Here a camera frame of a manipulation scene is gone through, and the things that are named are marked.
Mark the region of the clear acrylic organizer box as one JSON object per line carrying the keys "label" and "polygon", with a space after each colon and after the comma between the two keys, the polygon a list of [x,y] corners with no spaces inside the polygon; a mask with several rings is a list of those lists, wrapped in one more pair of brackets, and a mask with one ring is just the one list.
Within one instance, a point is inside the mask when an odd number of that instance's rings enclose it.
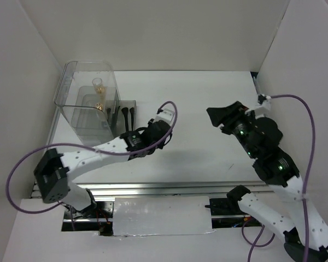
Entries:
{"label": "clear acrylic organizer box", "polygon": [[120,98],[113,67],[106,61],[67,62],[54,103],[86,146],[109,142],[130,130],[123,109],[136,110],[136,101]]}

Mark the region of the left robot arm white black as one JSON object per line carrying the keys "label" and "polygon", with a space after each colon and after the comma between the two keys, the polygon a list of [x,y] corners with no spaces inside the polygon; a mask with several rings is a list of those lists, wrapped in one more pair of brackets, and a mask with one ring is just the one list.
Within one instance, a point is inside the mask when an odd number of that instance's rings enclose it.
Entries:
{"label": "left robot arm white black", "polygon": [[93,216],[97,203],[88,188],[81,188],[74,180],[103,166],[128,162],[154,153],[147,149],[153,144],[163,148],[160,139],[171,127],[169,120],[156,118],[147,127],[123,133],[119,137],[95,146],[91,151],[79,150],[59,153],[56,148],[47,150],[34,170],[42,201],[52,204],[58,201],[70,205],[85,218]]}

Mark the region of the black makeup brush angled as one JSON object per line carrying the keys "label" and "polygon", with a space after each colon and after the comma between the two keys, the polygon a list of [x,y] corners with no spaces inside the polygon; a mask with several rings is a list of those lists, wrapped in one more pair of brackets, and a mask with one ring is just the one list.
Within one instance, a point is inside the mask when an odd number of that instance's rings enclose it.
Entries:
{"label": "black makeup brush angled", "polygon": [[123,117],[124,117],[125,131],[128,132],[129,131],[129,125],[128,125],[128,107],[123,107],[121,109],[121,112],[122,112]]}

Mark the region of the black makeup brush orange tip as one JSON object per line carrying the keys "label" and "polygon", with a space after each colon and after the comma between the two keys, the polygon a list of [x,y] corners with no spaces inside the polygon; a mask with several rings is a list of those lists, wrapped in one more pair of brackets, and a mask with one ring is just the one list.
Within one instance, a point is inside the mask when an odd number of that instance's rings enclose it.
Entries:
{"label": "black makeup brush orange tip", "polygon": [[134,115],[135,115],[135,111],[134,111],[134,107],[130,108],[130,116],[131,116],[131,131],[134,130]]}

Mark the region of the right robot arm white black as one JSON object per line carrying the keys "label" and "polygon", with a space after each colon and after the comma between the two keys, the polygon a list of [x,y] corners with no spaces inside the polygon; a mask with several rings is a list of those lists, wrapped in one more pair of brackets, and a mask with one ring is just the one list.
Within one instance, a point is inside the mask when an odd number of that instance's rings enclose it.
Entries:
{"label": "right robot arm white black", "polygon": [[279,147],[283,134],[276,122],[259,117],[255,110],[240,102],[208,108],[207,113],[213,126],[236,137],[254,160],[258,177],[275,192],[289,215],[283,216],[265,205],[243,185],[228,192],[228,210],[254,217],[282,241],[293,261],[327,261],[328,225],[303,195],[300,172],[293,159]]}

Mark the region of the small beige bottle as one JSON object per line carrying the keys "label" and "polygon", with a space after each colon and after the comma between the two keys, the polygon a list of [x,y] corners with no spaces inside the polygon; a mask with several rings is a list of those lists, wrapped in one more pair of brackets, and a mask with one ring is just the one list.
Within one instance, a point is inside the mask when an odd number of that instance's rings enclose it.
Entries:
{"label": "small beige bottle", "polygon": [[104,103],[96,103],[95,108],[101,112],[106,111],[106,106]]}

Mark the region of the thin black eyeliner pencil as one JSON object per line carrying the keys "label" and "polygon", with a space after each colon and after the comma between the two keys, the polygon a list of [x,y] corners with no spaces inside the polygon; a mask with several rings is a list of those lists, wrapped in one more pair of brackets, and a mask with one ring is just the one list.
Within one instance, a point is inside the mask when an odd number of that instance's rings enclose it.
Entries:
{"label": "thin black eyeliner pencil", "polygon": [[114,128],[117,128],[118,125],[118,119],[119,119],[119,111],[120,111],[121,106],[119,105],[116,110],[115,110],[115,120],[114,120]]}

